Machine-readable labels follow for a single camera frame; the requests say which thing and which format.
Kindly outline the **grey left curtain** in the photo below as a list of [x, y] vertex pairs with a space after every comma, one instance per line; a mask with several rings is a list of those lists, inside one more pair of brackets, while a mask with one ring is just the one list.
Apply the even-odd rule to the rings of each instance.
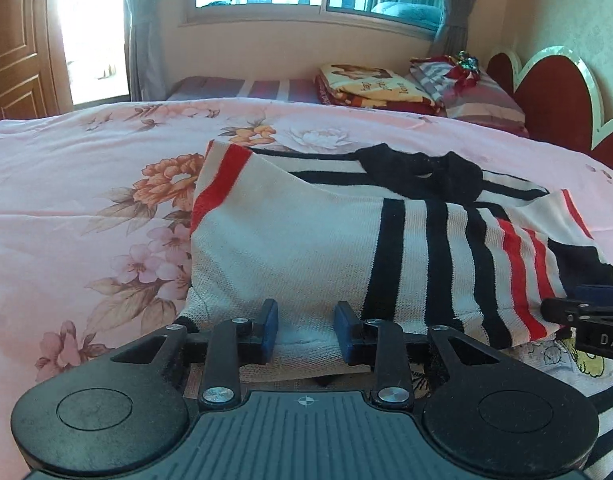
[[166, 96], [161, 52], [160, 0], [124, 0], [125, 64], [132, 101]]

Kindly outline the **folded yellow red blanket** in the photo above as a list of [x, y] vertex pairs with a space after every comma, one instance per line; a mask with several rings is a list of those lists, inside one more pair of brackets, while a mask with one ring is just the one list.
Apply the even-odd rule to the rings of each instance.
[[432, 116], [441, 109], [420, 84], [385, 68], [328, 64], [314, 82], [323, 104]]

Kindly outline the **red patterned cloth bundle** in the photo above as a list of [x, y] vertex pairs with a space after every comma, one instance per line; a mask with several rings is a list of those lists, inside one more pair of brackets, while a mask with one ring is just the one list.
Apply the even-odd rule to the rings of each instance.
[[457, 54], [442, 54], [430, 56], [430, 58], [411, 58], [411, 66], [420, 66], [429, 63], [444, 63], [449, 66], [445, 77], [454, 80], [454, 88], [461, 91], [473, 88], [481, 79], [480, 62], [468, 51], [461, 50]]

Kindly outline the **striped red black white sweater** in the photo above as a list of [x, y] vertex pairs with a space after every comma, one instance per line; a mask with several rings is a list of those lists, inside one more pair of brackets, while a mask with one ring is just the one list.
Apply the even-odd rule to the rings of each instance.
[[[259, 380], [342, 372], [332, 311], [347, 302], [414, 334], [447, 325], [497, 350], [555, 338], [547, 298], [613, 285], [613, 266], [570, 193], [487, 171], [455, 153], [379, 144], [313, 155], [213, 141], [190, 222], [178, 321], [199, 332], [279, 305]], [[599, 437], [586, 471], [613, 479], [613, 386], [591, 396]]]

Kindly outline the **striped purple mattress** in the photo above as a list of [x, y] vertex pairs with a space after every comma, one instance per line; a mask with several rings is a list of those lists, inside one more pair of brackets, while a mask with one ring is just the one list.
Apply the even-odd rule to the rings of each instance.
[[175, 84], [169, 101], [251, 98], [282, 102], [319, 103], [309, 79], [255, 80], [191, 76]]

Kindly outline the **pink floral bed sheet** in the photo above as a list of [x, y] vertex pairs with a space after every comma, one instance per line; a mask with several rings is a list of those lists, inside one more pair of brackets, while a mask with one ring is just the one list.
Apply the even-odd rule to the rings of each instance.
[[171, 323], [189, 285], [188, 226], [210, 141], [304, 154], [384, 143], [453, 152], [568, 190], [613, 265], [613, 170], [587, 155], [458, 120], [252, 99], [101, 105], [0, 122], [0, 479], [28, 472], [16, 401]]

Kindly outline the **brown wooden door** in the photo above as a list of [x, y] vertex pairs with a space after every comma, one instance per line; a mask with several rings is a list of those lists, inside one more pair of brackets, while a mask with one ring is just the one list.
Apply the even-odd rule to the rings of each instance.
[[71, 110], [55, 0], [0, 0], [0, 120]]

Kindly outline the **striped pink pillow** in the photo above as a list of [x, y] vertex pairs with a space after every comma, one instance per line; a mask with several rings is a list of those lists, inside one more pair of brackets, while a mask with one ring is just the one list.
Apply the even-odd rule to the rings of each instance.
[[475, 87], [461, 91], [455, 90], [454, 80], [445, 77], [448, 70], [444, 63], [409, 66], [410, 78], [436, 100], [443, 116], [529, 136], [522, 108], [484, 70], [480, 68], [481, 79]]

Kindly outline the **red scalloped headboard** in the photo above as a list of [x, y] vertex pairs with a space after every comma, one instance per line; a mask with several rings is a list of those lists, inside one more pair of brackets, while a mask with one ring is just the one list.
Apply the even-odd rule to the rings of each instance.
[[564, 46], [522, 62], [510, 49], [489, 58], [486, 73], [522, 108], [529, 137], [583, 153], [613, 170], [613, 118], [599, 83], [577, 53]]

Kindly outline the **cartoon print white garment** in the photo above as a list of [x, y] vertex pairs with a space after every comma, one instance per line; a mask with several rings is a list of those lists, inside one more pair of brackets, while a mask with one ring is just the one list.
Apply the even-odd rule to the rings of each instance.
[[507, 356], [530, 365], [592, 396], [613, 386], [613, 361], [575, 348], [575, 338], [547, 338], [505, 350]]

